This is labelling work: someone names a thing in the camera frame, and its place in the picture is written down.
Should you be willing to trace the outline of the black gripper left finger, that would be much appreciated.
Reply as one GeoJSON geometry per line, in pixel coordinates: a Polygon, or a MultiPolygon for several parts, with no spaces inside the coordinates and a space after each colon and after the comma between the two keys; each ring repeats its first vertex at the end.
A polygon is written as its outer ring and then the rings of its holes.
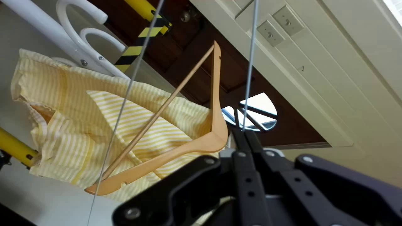
{"type": "Polygon", "coordinates": [[[252,140],[256,133],[233,129],[230,156],[203,155],[124,202],[114,226],[191,226],[212,212],[203,226],[252,226],[257,220],[257,171],[252,140]]]}

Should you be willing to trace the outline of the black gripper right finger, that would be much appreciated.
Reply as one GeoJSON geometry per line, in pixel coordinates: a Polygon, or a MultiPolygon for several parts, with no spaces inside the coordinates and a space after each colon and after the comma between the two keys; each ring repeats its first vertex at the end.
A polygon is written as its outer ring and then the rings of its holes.
{"type": "Polygon", "coordinates": [[[402,189],[325,158],[294,161],[264,150],[253,130],[240,130],[240,146],[253,155],[264,192],[281,195],[293,214],[320,226],[402,226],[402,189]]]}

